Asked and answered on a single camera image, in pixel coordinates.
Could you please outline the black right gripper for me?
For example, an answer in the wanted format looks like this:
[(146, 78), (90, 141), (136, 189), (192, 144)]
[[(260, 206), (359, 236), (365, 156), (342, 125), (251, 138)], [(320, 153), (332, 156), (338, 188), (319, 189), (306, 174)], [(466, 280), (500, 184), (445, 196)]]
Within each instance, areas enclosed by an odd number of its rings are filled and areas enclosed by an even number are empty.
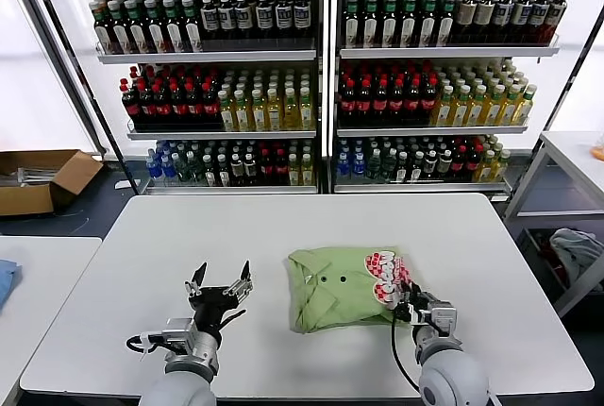
[(440, 300), (432, 293), (420, 291), (413, 281), (403, 281), (400, 285), (400, 299), (393, 308), (393, 319), (411, 325), (435, 326), (432, 319), (432, 309)]

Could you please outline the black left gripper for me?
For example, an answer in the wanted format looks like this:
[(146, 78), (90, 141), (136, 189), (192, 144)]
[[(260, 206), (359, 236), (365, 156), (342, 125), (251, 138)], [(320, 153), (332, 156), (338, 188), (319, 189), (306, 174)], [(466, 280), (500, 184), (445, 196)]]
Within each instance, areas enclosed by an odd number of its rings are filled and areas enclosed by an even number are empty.
[(185, 289), (194, 310), (196, 328), (199, 331), (220, 331), (245, 313), (240, 306), (253, 290), (250, 262), (245, 262), (240, 277), (230, 286), (202, 288), (207, 266), (203, 262), (194, 271), (192, 279), (185, 282)]

